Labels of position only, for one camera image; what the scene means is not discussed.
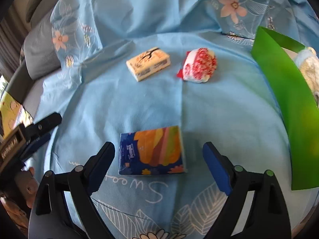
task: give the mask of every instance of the curtain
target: curtain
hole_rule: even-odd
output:
[[[11,6],[0,22],[0,74],[9,81],[19,67],[20,51],[28,31]]]

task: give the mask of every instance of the green paper bag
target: green paper bag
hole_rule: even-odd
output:
[[[319,187],[319,110],[293,60],[282,49],[305,46],[259,27],[251,54],[266,76],[280,106],[290,143],[292,190]]]

